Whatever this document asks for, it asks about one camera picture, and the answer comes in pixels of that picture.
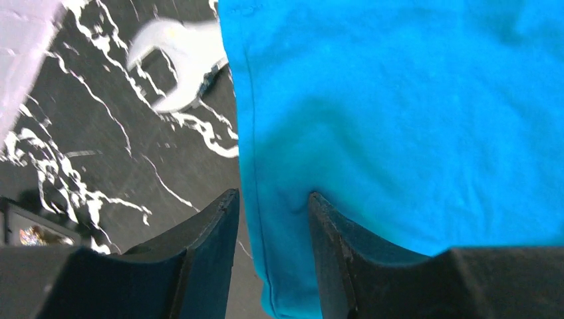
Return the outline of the black frame stand rear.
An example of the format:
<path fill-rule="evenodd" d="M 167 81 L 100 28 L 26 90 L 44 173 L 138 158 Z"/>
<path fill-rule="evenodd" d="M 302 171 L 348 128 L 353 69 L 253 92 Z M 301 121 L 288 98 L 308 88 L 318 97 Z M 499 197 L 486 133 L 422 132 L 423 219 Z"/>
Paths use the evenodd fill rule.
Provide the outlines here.
<path fill-rule="evenodd" d="M 15 201 L 1 198 L 1 245 L 82 245 L 88 229 L 62 214 L 44 209 L 29 211 Z"/>

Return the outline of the blue garment cloth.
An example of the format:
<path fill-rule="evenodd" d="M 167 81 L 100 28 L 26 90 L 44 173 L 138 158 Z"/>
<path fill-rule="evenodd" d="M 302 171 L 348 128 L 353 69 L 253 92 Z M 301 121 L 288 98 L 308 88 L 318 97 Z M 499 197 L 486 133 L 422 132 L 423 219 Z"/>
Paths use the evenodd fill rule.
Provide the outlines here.
<path fill-rule="evenodd" d="M 251 252 L 320 318 L 310 192 L 405 249 L 563 244 L 562 1 L 220 1 Z"/>

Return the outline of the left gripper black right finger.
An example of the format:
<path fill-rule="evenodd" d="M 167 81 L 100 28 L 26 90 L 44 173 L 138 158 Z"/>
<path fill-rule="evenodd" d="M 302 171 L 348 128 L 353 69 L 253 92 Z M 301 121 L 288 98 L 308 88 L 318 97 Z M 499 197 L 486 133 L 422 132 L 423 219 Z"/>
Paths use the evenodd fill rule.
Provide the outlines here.
<path fill-rule="evenodd" d="M 561 247 L 470 247 L 427 257 L 308 200 L 324 318 L 562 318 Z"/>

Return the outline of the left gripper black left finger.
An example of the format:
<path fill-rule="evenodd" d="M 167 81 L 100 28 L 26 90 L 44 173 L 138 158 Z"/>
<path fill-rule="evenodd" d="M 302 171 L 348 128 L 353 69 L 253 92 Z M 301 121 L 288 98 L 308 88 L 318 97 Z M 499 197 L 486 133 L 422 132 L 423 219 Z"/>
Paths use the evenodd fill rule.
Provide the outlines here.
<path fill-rule="evenodd" d="M 2 318 L 224 318 L 239 191 L 122 254 L 2 246 Z"/>

